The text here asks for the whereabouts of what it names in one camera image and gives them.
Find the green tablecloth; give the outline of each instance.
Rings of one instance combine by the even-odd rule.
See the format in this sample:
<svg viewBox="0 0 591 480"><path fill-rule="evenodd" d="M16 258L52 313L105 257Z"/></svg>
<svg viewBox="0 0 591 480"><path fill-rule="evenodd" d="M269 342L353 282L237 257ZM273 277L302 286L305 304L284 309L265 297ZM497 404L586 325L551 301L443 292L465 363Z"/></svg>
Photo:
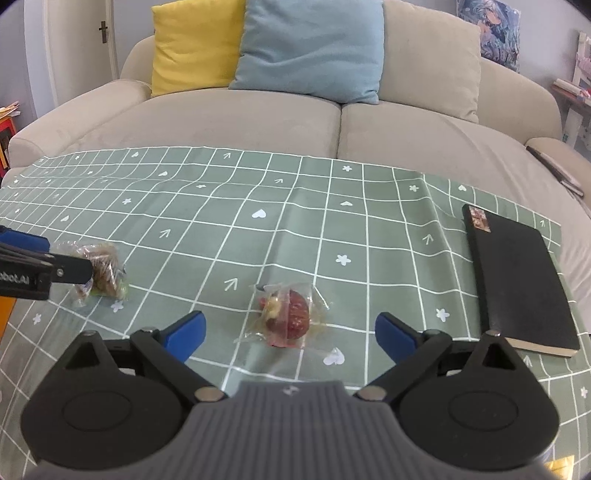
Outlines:
<svg viewBox="0 0 591 480"><path fill-rule="evenodd" d="M121 338L164 327L192 309L207 338L191 368L236 391L242 379L341 379L354 391L392 362L374 320L390 311L418 330L480 336L461 207L475 203L535 226L558 256L560 226L468 185L415 171L325 158L213 148L138 148L43 158L0 190L2 223L83 244L111 241L131 284L122 304L76 309L69 286L49 302L20 300L0 342L0 474L32 467L19 429L27 398L84 329ZM257 316L253 284L314 283L330 304L317 352L235 343ZM550 458L589 470L591 344L572 359L520 352L562 422Z"/></svg>

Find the plastic wrapped food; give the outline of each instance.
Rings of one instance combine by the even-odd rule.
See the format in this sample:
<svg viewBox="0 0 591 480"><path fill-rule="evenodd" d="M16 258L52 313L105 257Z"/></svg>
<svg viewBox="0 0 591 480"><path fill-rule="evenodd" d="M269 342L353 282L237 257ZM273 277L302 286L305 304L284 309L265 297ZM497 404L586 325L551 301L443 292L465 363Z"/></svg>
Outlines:
<svg viewBox="0 0 591 480"><path fill-rule="evenodd" d="M261 313L241 340L264 339L271 346L301 348L306 334L325 327L329 307L313 285L265 285L257 290Z"/></svg>
<svg viewBox="0 0 591 480"><path fill-rule="evenodd" d="M124 300L128 286L125 266L121 264L117 248L110 242L79 245L76 242L60 244L57 250L67 255L87 258L92 263L92 278L84 285L74 285L77 302L84 305L89 295L100 295Z"/></svg>

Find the notebook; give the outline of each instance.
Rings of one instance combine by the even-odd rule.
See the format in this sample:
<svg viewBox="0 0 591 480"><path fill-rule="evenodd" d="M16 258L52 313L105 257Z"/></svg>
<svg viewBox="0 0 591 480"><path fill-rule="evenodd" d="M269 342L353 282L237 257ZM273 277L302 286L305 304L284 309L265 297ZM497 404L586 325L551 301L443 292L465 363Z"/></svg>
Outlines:
<svg viewBox="0 0 591 480"><path fill-rule="evenodd" d="M482 331L499 331L515 348L573 356L579 337L540 232L472 205L462 212Z"/></svg>

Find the throw pillow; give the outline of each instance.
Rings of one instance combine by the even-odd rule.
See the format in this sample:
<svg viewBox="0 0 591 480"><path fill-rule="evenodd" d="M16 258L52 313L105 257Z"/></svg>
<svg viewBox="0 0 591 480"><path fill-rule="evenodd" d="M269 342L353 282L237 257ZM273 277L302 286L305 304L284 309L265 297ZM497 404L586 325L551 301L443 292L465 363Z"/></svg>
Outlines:
<svg viewBox="0 0 591 480"><path fill-rule="evenodd" d="M454 15L384 0L380 100L478 123L480 31Z"/></svg>
<svg viewBox="0 0 591 480"><path fill-rule="evenodd" d="M245 0L180 0L152 7L152 96L227 87L238 63Z"/></svg>
<svg viewBox="0 0 591 480"><path fill-rule="evenodd" d="M381 0L248 0L231 89L378 103Z"/></svg>

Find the sofa cushion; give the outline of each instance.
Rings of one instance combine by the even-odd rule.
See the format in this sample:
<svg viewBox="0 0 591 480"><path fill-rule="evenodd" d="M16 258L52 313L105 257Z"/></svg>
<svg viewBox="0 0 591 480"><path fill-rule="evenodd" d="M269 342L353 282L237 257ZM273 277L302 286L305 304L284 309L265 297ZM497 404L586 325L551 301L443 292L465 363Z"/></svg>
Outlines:
<svg viewBox="0 0 591 480"><path fill-rule="evenodd" d="M289 93L207 89L172 93L114 117L64 152L170 145L334 157L340 107Z"/></svg>
<svg viewBox="0 0 591 480"><path fill-rule="evenodd" d="M382 0L248 0L232 89L378 103Z"/></svg>
<svg viewBox="0 0 591 480"><path fill-rule="evenodd" d="M560 266L591 327L591 221L518 141L395 103L343 108L338 158L441 175L513 200L562 226Z"/></svg>
<svg viewBox="0 0 591 480"><path fill-rule="evenodd" d="M478 123L480 29L453 15L384 0L379 99Z"/></svg>
<svg viewBox="0 0 591 480"><path fill-rule="evenodd" d="M236 72L245 0L179 0L152 7L152 94L227 87Z"/></svg>
<svg viewBox="0 0 591 480"><path fill-rule="evenodd" d="M534 137L562 137L560 111L552 94L529 78L487 59L480 60L482 80L478 120L525 144Z"/></svg>

